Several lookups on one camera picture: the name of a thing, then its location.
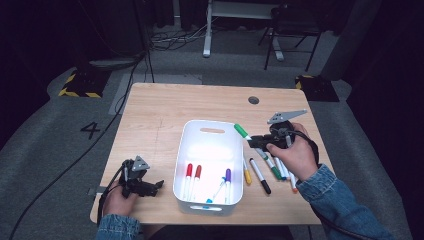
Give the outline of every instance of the yellow black hazard tape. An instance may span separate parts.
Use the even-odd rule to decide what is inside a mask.
[[[78,79],[77,70],[75,70],[66,80],[59,96],[101,98],[107,79],[108,77],[96,79],[95,83],[97,84],[85,84],[84,81]]]

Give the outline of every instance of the gray floor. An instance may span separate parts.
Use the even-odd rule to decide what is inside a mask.
[[[159,29],[168,31],[175,28]],[[271,57],[263,70],[267,42],[257,43],[261,31],[221,31],[213,36],[210,58],[202,57],[203,38],[178,50],[152,51],[155,74],[199,75],[204,85],[294,88],[294,77],[304,74],[308,54],[287,53],[278,62]],[[337,38],[325,33],[309,74],[317,74]],[[288,46],[291,40],[282,41]],[[69,69],[48,87],[51,100],[34,113],[0,152],[0,239],[9,236],[25,207],[63,170],[78,159],[100,136],[80,129],[97,122],[102,131],[112,120],[109,109],[124,75],[130,69],[112,73],[104,97],[59,97]],[[136,74],[144,75],[144,62]],[[373,210],[397,239],[412,239],[402,199],[358,125],[345,100],[350,86],[334,82],[339,103],[310,102],[327,152],[339,178],[357,200]],[[93,239],[96,226],[89,219],[93,198],[87,190],[99,184],[118,128],[120,116],[103,138],[73,168],[46,191],[29,209],[14,239]],[[309,239],[306,226],[291,226],[295,239]],[[321,226],[313,226],[314,239],[324,239]]]

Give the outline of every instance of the table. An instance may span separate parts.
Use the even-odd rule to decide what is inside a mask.
[[[253,18],[253,19],[271,19],[271,9],[278,7],[278,4],[260,4],[243,2],[220,2],[209,0],[207,11],[207,28],[205,36],[205,45],[203,47],[203,56],[210,57],[212,43],[212,16],[215,17],[235,17],[235,18]],[[278,61],[283,61],[284,56],[281,52],[278,40],[275,38],[272,42],[275,56]]]
[[[257,97],[258,104],[249,103]],[[302,91],[253,87],[135,83],[116,133],[100,185],[106,186],[125,159],[140,154],[150,165],[144,181],[165,180],[156,197],[139,198],[132,217],[143,224],[320,224],[309,204],[278,182],[265,161],[244,141],[244,155],[253,157],[272,189],[267,195],[251,166],[252,184],[230,216],[183,214],[173,194],[173,177],[184,124],[193,119],[239,123],[250,135],[269,133],[267,120],[277,111],[307,113],[293,119],[302,123],[319,147],[320,162],[332,169],[314,117]],[[99,196],[90,218],[97,219]]]

